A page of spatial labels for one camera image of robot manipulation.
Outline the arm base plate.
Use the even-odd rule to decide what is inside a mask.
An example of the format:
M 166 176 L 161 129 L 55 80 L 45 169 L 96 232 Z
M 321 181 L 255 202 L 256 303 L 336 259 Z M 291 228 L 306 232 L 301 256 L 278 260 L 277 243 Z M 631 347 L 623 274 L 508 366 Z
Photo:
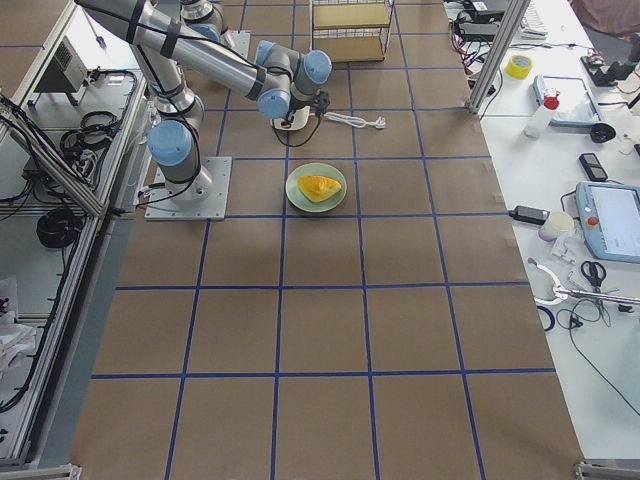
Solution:
M 232 158 L 203 157 L 201 171 L 187 187 L 166 182 L 159 167 L 154 180 L 164 183 L 150 192 L 145 219 L 148 221 L 221 221 L 225 218 Z
M 221 43 L 228 49 L 247 59 L 250 47 L 251 32 L 248 30 L 227 29 L 221 34 Z

